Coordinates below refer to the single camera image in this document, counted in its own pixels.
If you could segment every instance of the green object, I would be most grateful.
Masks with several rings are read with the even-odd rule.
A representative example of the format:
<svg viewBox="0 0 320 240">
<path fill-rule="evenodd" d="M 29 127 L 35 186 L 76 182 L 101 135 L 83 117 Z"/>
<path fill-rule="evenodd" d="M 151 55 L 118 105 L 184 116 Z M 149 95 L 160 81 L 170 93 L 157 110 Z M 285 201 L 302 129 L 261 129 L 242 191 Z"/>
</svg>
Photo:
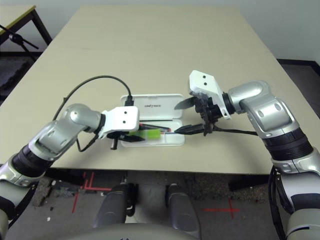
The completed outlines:
<svg viewBox="0 0 320 240">
<path fill-rule="evenodd" d="M 139 136 L 145 140 L 154 140 L 161 137 L 160 129 L 148 129 L 148 130 L 138 130 L 129 132 L 129 136 Z"/>
</svg>

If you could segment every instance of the white wall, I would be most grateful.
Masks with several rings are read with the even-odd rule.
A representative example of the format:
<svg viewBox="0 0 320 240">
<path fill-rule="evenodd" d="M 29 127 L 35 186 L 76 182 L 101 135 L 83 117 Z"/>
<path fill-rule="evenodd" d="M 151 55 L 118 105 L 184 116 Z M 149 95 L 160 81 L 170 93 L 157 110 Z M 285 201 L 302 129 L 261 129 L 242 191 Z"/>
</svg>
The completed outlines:
<svg viewBox="0 0 320 240">
<path fill-rule="evenodd" d="M 320 0 L 0 0 L 1 5 L 36 5 L 44 25 L 54 38 L 80 5 L 215 5 L 236 6 L 277 58 L 320 63 Z M 45 43 L 32 23 L 19 31 L 32 43 Z M 2 51 L 20 51 L 7 41 Z"/>
</svg>

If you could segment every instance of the tabletop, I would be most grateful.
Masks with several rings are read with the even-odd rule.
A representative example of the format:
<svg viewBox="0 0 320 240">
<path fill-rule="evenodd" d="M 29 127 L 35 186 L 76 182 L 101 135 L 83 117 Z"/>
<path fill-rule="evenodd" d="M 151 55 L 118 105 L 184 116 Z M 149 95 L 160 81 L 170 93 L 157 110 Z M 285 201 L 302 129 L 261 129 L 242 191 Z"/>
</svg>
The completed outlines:
<svg viewBox="0 0 320 240">
<path fill-rule="evenodd" d="M 61 30 L 0 107 L 0 161 L 5 162 L 49 121 L 80 82 L 98 75 L 124 80 L 132 94 L 188 95 L 192 70 L 213 75 L 221 89 L 269 83 L 311 144 L 320 128 L 299 89 L 236 8 L 211 6 L 83 6 Z M 120 106 L 125 88 L 112 79 L 88 83 L 67 103 L 102 112 Z M 202 120 L 190 108 L 182 122 Z M 253 130 L 246 114 L 219 120 L 221 128 Z M 92 135 L 81 133 L 81 146 Z M 119 147 L 103 139 L 85 152 L 72 146 L 56 168 L 268 174 L 270 154 L 256 136 L 214 132 L 186 136 L 183 146 Z"/>
<path fill-rule="evenodd" d="M 35 8 L 35 5 L 0 5 L 0 24 L 9 29 Z"/>
</svg>

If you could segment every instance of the black cable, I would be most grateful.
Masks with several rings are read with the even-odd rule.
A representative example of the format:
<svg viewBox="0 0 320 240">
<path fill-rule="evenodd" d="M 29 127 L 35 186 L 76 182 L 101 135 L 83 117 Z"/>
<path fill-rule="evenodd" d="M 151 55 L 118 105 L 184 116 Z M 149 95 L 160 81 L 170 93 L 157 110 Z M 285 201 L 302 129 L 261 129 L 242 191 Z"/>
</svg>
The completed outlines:
<svg viewBox="0 0 320 240">
<path fill-rule="evenodd" d="M 258 136 L 257 132 L 255 132 L 255 131 L 243 131 L 243 130 L 238 130 L 238 129 L 223 129 L 223 128 L 217 127 L 214 124 L 213 124 L 212 131 L 234 133 L 234 134 L 249 134 L 249 135 Z"/>
<path fill-rule="evenodd" d="M 91 78 L 83 81 L 82 83 L 80 83 L 78 86 L 76 86 L 76 87 L 68 94 L 68 96 L 66 96 L 66 97 L 63 98 L 63 102 L 61 103 L 60 107 L 59 107 L 58 110 L 56 111 L 56 113 L 55 113 L 55 115 L 54 115 L 54 117 L 53 117 L 52 120 L 54 121 L 54 120 L 57 119 L 59 113 L 61 112 L 61 109 L 64 107 L 64 105 L 65 105 L 66 102 L 69 100 L 69 98 L 72 96 L 72 94 L 75 93 L 75 91 L 77 91 L 77 90 L 78 90 L 79 88 L 81 88 L 83 85 L 85 85 L 85 84 L 87 84 L 87 83 L 89 83 L 89 82 L 91 82 L 91 81 L 93 81 L 93 80 L 103 79 L 103 78 L 106 78 L 106 79 L 114 79 L 114 80 L 122 83 L 122 84 L 124 85 L 124 87 L 125 87 L 125 88 L 127 89 L 127 91 L 128 91 L 128 97 L 132 97 L 131 91 L 130 91 L 128 85 L 127 85 L 124 81 L 122 81 L 120 78 L 117 78 L 117 77 L 115 77 L 115 76 L 110 76 L 110 75 L 94 76 L 94 77 L 91 77 Z"/>
<path fill-rule="evenodd" d="M 269 181 L 268 181 L 268 199 L 271 210 L 271 217 L 273 221 L 273 225 L 275 227 L 276 233 L 280 240 L 286 240 L 286 234 L 284 231 L 284 227 L 281 221 L 281 216 L 277 204 L 277 196 L 276 196 L 276 178 L 277 171 L 275 166 L 272 167 Z"/>
<path fill-rule="evenodd" d="M 94 77 L 91 77 L 85 81 L 83 81 L 82 83 L 80 83 L 78 86 L 76 86 L 66 97 L 63 98 L 63 102 L 61 103 L 61 105 L 59 106 L 58 110 L 56 111 L 56 113 L 54 114 L 53 116 L 53 121 L 57 119 L 59 113 L 61 112 L 62 108 L 65 106 L 65 104 L 67 103 L 67 101 L 69 100 L 69 98 L 79 89 L 81 88 L 83 85 L 93 81 L 93 80 L 96 80 L 96 79 L 103 79 L 103 78 L 106 78 L 106 79 L 114 79 L 120 83 L 122 83 L 124 85 L 124 87 L 127 89 L 128 91 L 128 97 L 125 101 L 125 105 L 126 106 L 133 106 L 133 98 L 132 98 L 132 95 L 131 95 L 131 91 L 130 91 L 130 88 L 128 87 L 128 85 L 122 81 L 120 78 L 118 77 L 115 77 L 115 76 L 110 76 L 110 75 L 100 75 L 100 76 L 94 76 Z M 94 137 L 90 140 L 90 142 L 83 148 L 81 149 L 80 147 L 80 143 L 79 143 L 79 140 L 78 138 L 76 139 L 76 145 L 78 147 L 78 150 L 79 152 L 84 152 L 85 150 L 87 150 L 96 140 L 98 139 L 98 134 L 95 134 Z"/>
</svg>

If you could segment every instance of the open case lid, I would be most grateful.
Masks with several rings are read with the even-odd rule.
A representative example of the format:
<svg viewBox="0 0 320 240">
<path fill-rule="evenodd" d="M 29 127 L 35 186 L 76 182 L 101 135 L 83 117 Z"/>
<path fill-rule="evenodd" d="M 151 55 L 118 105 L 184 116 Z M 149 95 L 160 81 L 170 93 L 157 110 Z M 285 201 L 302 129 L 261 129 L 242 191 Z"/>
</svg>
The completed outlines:
<svg viewBox="0 0 320 240">
<path fill-rule="evenodd" d="M 121 97 L 122 105 L 128 95 Z M 181 94 L 136 94 L 132 95 L 134 105 L 139 109 L 140 120 L 172 120 L 182 117 L 182 110 L 175 110 L 175 106 L 184 97 Z"/>
</svg>

